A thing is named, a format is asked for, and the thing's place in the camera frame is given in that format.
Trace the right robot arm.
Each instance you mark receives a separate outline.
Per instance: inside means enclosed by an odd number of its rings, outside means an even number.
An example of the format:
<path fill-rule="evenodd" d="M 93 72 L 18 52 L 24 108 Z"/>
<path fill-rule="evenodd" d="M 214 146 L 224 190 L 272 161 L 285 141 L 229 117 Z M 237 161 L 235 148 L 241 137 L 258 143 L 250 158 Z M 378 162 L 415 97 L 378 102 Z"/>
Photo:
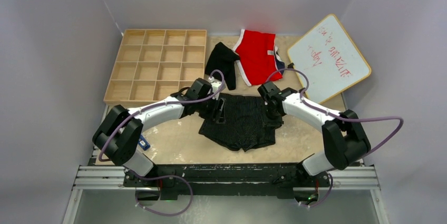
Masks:
<path fill-rule="evenodd" d="M 328 109 L 303 97 L 301 93 L 285 88 L 280 90 L 273 82 L 258 88 L 263 105 L 263 125 L 278 129 L 283 117 L 294 116 L 318 130 L 323 137 L 323 151 L 313 154 L 298 164 L 297 181 L 307 186 L 318 174 L 343 170 L 371 150 L 366 133 L 352 110 L 340 112 Z"/>

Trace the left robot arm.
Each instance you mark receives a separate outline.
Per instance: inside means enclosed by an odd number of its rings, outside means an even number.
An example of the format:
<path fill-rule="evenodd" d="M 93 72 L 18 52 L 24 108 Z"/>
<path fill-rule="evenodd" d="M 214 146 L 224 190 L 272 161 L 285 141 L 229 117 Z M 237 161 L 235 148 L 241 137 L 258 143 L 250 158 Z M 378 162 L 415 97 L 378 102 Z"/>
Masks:
<path fill-rule="evenodd" d="M 216 116 L 224 104 L 219 93 L 225 87 L 224 82 L 213 78 L 198 78 L 190 87 L 184 87 L 162 101 L 139 108 L 114 106 L 93 135 L 93 144 L 101 150 L 98 157 L 132 170 L 143 186 L 152 186 L 157 181 L 156 165 L 137 149 L 141 134 L 196 112 L 205 119 Z"/>

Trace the black striped underwear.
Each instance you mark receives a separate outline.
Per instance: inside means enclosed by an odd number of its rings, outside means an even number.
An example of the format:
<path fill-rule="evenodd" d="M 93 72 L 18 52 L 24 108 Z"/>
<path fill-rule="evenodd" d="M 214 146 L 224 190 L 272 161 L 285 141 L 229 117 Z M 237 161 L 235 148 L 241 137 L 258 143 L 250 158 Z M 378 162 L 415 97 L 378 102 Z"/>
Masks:
<path fill-rule="evenodd" d="M 274 145 L 275 129 L 263 125 L 264 101 L 259 96 L 221 93 L 224 99 L 223 123 L 204 120 L 199 134 L 231 151 L 258 149 Z"/>

